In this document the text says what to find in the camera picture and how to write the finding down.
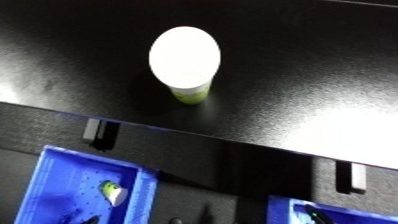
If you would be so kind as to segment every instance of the blue tray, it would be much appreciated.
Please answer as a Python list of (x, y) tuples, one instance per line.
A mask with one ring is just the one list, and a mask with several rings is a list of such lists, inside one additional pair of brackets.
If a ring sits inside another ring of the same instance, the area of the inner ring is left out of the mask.
[(397, 224), (398, 217), (316, 204), (291, 198), (270, 196), (268, 224), (315, 224), (305, 211), (309, 204), (333, 219), (336, 224)]
[[(98, 189), (105, 180), (128, 189), (121, 205), (112, 207)], [(46, 146), (15, 223), (80, 224), (99, 215), (101, 224), (146, 224), (157, 182), (151, 169)]]

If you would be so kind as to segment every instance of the blue bin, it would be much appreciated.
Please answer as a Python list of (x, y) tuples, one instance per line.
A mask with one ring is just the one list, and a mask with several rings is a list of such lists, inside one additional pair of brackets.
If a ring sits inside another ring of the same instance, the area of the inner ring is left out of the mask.
[[(105, 180), (128, 189), (121, 205), (112, 207), (100, 192)], [(98, 215), (101, 224), (146, 224), (157, 182), (151, 169), (46, 146), (15, 223), (80, 224)]]
[(329, 216), (337, 224), (397, 224), (398, 217), (316, 204), (291, 198), (270, 196), (268, 224), (315, 224), (305, 211), (309, 204)]

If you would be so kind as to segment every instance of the black surface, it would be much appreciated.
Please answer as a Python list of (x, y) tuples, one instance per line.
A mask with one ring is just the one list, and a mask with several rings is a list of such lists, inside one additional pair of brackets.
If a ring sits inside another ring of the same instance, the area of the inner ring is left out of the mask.
[(85, 124), (83, 117), (0, 104), (0, 180), (12, 186), (0, 197), (0, 223), (12, 223), (45, 144), (166, 172), (156, 194), (153, 224), (166, 224), (174, 217), (188, 224), (206, 217), (214, 224), (264, 224), (264, 198), (269, 193), (398, 214), (395, 170), (368, 167), (365, 195), (339, 194), (335, 189), (335, 162), (330, 159), (309, 160), (274, 149), (126, 125), (120, 127), (115, 148), (103, 153), (82, 143)]
[(0, 197), (0, 223), (14, 223), (37, 159), (34, 155), (0, 147), (0, 180), (4, 187)]
[[(305, 151), (294, 139), (329, 110), (398, 110), (397, 15), (318, 0), (3, 0), (0, 101)], [(148, 67), (156, 37), (181, 25), (208, 31), (222, 51), (211, 95), (194, 107)]]

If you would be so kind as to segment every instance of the plastic cup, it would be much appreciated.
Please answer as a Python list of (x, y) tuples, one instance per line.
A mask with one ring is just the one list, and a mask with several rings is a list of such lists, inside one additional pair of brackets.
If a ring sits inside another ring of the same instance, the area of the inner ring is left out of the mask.
[(152, 72), (185, 104), (206, 99), (220, 60), (220, 49), (213, 37), (188, 26), (166, 31), (149, 52)]
[(127, 189), (124, 189), (118, 184), (109, 180), (101, 183), (100, 191), (113, 207), (121, 205), (128, 195)]

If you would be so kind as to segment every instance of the black countertop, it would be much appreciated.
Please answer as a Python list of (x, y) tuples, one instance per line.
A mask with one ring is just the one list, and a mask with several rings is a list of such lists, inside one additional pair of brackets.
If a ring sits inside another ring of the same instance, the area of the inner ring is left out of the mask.
[[(209, 98), (151, 74), (162, 32), (220, 45)], [(398, 10), (320, 0), (0, 2), (0, 101), (398, 168)]]

